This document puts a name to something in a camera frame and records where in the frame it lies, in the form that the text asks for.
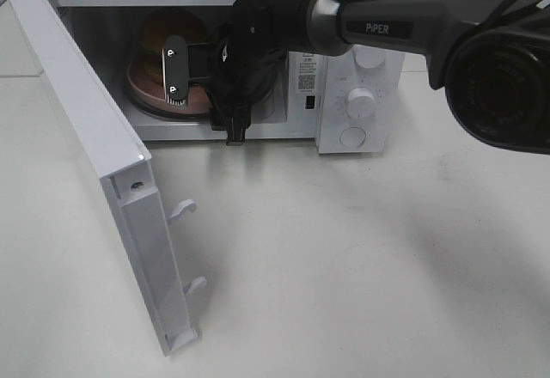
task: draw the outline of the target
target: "microwave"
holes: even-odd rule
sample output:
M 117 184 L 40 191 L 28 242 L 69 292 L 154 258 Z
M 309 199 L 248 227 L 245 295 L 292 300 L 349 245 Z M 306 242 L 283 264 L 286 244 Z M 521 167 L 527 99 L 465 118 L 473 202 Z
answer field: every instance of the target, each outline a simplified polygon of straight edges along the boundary
M 182 283 L 168 229 L 194 211 L 193 193 L 165 211 L 144 142 L 216 141 L 225 133 L 204 113 L 175 117 L 162 110 L 165 102 L 141 101 L 131 68 L 152 15 L 177 9 L 211 31 L 228 20 L 235 0 L 9 1 L 83 175 L 108 204 L 169 355 L 199 336 L 187 304 L 206 280 Z M 272 92 L 253 106 L 247 139 L 310 139 L 320 154 L 381 151 L 403 59 L 367 46 L 339 57 L 289 52 Z

